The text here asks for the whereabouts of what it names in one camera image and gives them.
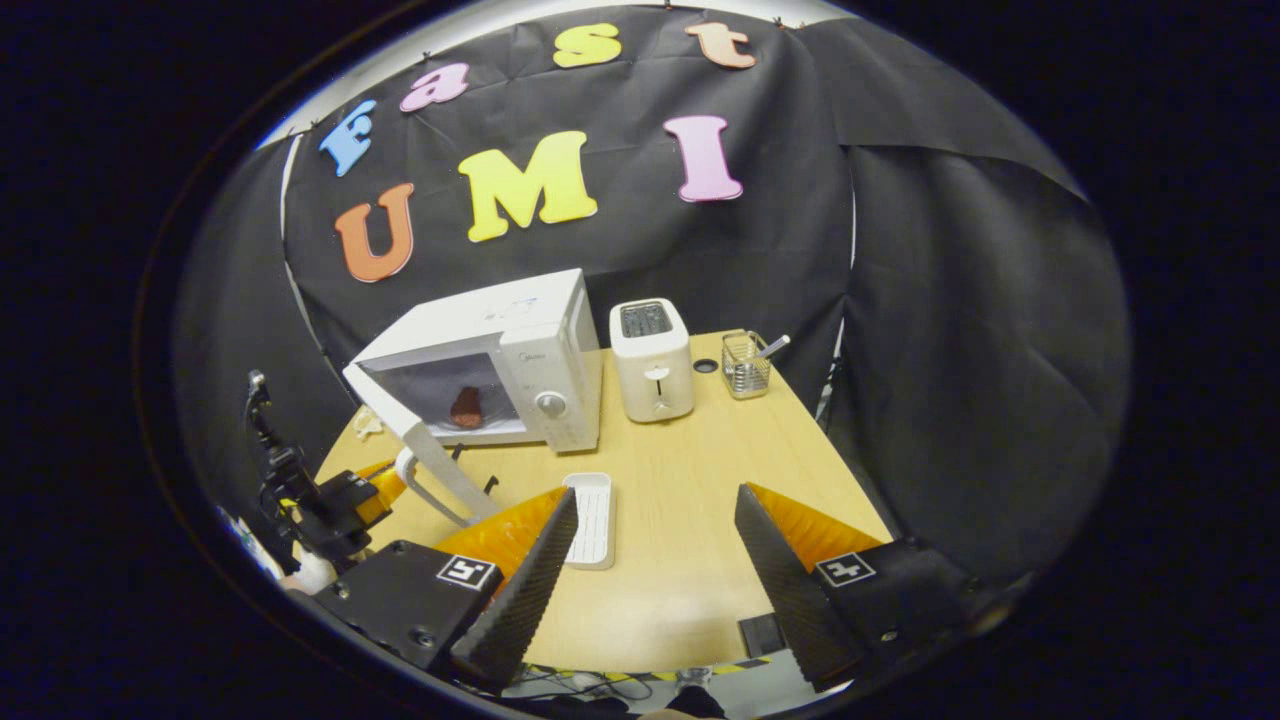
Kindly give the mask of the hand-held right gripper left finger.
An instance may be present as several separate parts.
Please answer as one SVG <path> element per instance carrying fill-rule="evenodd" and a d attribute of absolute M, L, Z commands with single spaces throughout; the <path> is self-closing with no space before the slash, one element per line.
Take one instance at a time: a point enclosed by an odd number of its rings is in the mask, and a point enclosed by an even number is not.
<path fill-rule="evenodd" d="M 310 601 L 419 671 L 503 691 L 524 667 L 577 529 L 576 493 L 558 487 L 434 547 L 393 541 Z"/>

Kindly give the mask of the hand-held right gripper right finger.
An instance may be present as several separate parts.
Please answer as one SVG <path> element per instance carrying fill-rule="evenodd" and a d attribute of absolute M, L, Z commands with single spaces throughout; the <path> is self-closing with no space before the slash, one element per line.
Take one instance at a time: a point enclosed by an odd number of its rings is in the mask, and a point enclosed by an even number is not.
<path fill-rule="evenodd" d="M 735 525 L 818 691 L 906 670 L 986 606 L 986 582 L 923 539 L 879 541 L 764 486 L 739 487 Z"/>

